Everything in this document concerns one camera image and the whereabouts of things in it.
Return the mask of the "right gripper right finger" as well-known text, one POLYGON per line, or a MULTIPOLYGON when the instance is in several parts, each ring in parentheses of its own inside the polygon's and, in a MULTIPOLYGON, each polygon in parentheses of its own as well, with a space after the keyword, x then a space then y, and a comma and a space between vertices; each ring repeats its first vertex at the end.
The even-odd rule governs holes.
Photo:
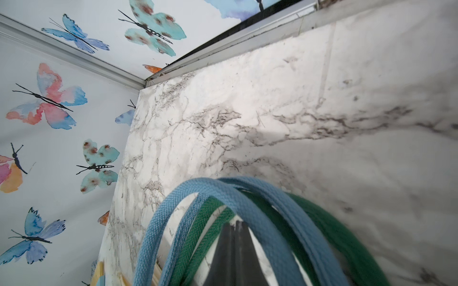
POLYGON ((248 224, 245 222, 236 222, 234 245, 235 285, 268 286, 260 267, 248 224))

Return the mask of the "cream bag blue floral pattern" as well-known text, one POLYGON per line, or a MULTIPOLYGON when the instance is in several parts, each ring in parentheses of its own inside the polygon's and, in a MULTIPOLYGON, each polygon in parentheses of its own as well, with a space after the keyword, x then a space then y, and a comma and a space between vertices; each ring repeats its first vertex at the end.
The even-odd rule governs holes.
POLYGON ((219 200, 248 224, 262 245, 276 280, 281 286, 303 285, 302 274, 287 241, 268 216, 242 194, 243 190, 260 195, 285 218, 310 258, 321 285, 345 286, 348 283, 324 235, 311 218, 285 192, 265 181, 250 177, 188 180, 162 200, 155 213, 150 216, 149 224, 141 226, 138 235, 132 231, 122 234, 122 226, 135 225, 135 221, 126 217, 127 208, 136 207, 133 201, 134 187, 135 183, 122 179, 115 189, 113 206, 99 255, 99 259, 104 262, 105 283, 108 286, 116 284, 115 276, 119 272, 121 260, 119 246, 122 243, 129 247, 128 265, 134 273, 132 284, 147 286, 151 283, 156 257, 168 221, 177 206, 192 194, 195 195, 195 199, 178 225, 162 270, 162 285, 171 280, 171 271, 183 250, 184 241, 204 202, 209 198, 219 200))

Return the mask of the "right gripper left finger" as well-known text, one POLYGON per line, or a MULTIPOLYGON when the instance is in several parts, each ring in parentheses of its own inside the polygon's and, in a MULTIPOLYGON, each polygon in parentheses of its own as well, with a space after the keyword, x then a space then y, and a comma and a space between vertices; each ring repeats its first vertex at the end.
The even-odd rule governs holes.
POLYGON ((235 230, 229 223, 223 225, 204 286, 235 286, 235 230))

